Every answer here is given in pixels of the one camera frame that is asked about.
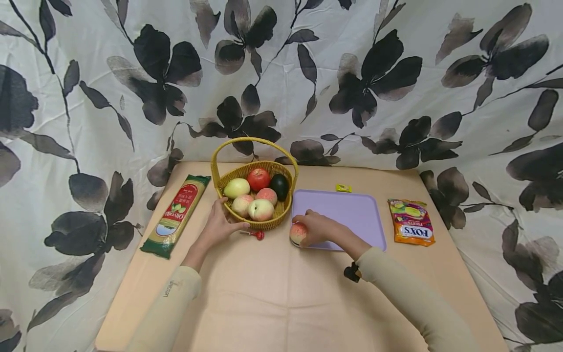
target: floral curtain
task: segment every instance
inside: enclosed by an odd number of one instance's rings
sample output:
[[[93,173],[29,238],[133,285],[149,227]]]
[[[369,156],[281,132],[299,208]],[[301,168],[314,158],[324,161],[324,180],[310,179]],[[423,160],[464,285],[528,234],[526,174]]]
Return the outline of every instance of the floral curtain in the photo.
[[[174,166],[240,136],[417,169],[509,349],[563,351],[562,3],[0,5],[0,352],[92,350]]]

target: pasta package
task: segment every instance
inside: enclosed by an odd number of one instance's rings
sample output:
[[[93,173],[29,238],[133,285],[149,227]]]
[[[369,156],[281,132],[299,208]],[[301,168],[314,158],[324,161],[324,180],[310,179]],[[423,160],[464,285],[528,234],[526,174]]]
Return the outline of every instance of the pasta package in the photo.
[[[211,176],[188,175],[178,193],[158,221],[141,250],[170,259],[170,253],[182,235],[182,231],[190,219],[202,197]]]
[[[436,242],[426,203],[406,199],[389,199],[395,228],[395,242],[431,246]]]

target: sleeve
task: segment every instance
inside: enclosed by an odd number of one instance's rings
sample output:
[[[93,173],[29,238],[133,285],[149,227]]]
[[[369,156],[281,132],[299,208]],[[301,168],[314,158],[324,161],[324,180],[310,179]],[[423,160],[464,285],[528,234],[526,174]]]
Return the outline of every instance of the sleeve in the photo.
[[[197,297],[201,285],[197,271],[178,267],[141,321],[126,352],[172,351],[187,305]]]
[[[377,286],[420,331],[430,352],[479,351],[469,326],[452,307],[379,248],[371,248],[356,263],[361,277]]]

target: woven basket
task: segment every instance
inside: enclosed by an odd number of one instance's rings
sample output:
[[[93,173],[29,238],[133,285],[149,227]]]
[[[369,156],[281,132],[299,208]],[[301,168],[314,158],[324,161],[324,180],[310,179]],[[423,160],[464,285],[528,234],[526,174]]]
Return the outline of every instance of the woven basket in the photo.
[[[285,156],[288,157],[289,160],[291,160],[291,163],[293,164],[293,168],[295,169],[295,176],[292,176],[289,169],[287,169],[285,166],[283,166],[280,163],[273,162],[273,161],[253,162],[253,163],[250,163],[250,164],[246,164],[245,166],[241,166],[239,168],[236,168],[236,169],[224,174],[223,176],[220,176],[219,175],[219,169],[217,168],[217,154],[219,153],[219,151],[221,149],[223,149],[227,145],[232,144],[232,143],[236,143],[236,142],[243,142],[243,141],[260,142],[260,143],[263,143],[263,144],[267,144],[267,145],[270,145],[270,146],[278,149],[280,152],[284,153]],[[252,170],[254,170],[255,168],[258,168],[258,167],[261,167],[261,168],[267,170],[270,173],[271,177],[274,177],[274,175],[281,173],[289,182],[289,192],[287,194],[287,197],[286,197],[284,202],[278,202],[276,204],[275,209],[274,209],[273,218],[271,220],[268,220],[268,221],[258,222],[258,221],[252,221],[252,220],[240,217],[239,215],[237,215],[231,209],[231,204],[233,203],[232,199],[229,199],[225,203],[225,208],[227,208],[227,210],[231,213],[231,215],[233,216],[234,219],[237,219],[238,221],[244,221],[244,222],[249,223],[251,228],[253,228],[253,229],[266,231],[266,230],[271,230],[271,229],[275,228],[276,226],[278,226],[279,224],[281,224],[282,221],[283,221],[283,218],[285,217],[285,215],[287,214],[289,209],[291,209],[293,191],[295,190],[295,183],[297,182],[297,176],[299,175],[299,168],[297,167],[297,162],[295,161],[295,159],[293,159],[291,154],[289,154],[285,149],[283,149],[282,147],[280,147],[278,145],[275,145],[274,143],[270,142],[269,140],[265,140],[265,139],[261,139],[261,138],[254,138],[254,137],[240,137],[240,138],[234,138],[234,139],[228,140],[227,142],[221,144],[217,148],[217,150],[215,150],[215,152],[213,153],[213,157],[211,158],[211,175],[213,176],[213,184],[215,185],[215,189],[217,190],[217,194],[219,195],[219,197],[223,197],[223,189],[229,183],[230,180],[236,179],[236,178],[241,178],[241,179],[246,180],[248,174]],[[251,195],[253,197],[255,197],[256,192],[251,191]]]

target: avocado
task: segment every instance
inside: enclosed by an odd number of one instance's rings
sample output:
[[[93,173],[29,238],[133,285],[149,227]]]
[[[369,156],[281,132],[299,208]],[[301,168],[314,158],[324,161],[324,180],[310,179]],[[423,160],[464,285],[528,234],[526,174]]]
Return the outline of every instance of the avocado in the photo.
[[[277,174],[270,180],[270,188],[278,195],[278,200],[284,202],[289,192],[289,182],[282,174]]]

